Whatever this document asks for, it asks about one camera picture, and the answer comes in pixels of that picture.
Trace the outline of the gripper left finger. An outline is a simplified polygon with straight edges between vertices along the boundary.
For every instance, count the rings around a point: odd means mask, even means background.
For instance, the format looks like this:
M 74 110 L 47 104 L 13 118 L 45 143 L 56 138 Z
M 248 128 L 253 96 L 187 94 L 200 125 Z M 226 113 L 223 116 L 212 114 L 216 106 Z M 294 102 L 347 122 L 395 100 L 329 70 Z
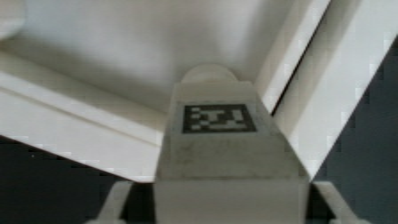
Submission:
M 84 224 L 155 224 L 154 184 L 118 181 L 98 216 Z

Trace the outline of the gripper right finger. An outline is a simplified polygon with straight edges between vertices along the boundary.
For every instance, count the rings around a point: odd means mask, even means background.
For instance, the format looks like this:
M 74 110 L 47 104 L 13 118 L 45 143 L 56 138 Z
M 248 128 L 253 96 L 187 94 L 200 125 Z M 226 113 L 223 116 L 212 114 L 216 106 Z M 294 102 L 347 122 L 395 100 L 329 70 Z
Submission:
M 315 181 L 308 201 L 308 224 L 372 224 L 349 205 L 335 184 Z

